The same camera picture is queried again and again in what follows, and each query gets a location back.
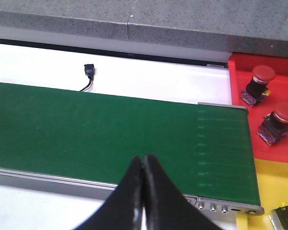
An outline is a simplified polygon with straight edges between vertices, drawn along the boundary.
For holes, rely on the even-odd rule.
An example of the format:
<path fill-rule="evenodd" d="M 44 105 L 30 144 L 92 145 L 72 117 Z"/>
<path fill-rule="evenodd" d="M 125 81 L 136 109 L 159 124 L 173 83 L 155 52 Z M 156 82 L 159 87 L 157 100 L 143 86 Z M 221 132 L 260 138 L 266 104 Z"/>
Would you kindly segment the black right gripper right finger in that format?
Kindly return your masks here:
<path fill-rule="evenodd" d="M 144 158 L 144 206 L 148 230 L 219 230 L 184 198 L 158 158 Z"/>

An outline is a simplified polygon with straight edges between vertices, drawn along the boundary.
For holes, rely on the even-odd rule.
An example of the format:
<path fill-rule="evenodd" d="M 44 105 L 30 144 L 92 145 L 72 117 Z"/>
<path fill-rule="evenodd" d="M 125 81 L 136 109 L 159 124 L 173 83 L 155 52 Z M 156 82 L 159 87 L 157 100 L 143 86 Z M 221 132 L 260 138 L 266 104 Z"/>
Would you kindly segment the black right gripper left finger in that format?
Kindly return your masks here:
<path fill-rule="evenodd" d="M 103 205 L 76 229 L 140 230 L 142 216 L 142 161 L 137 156 Z"/>

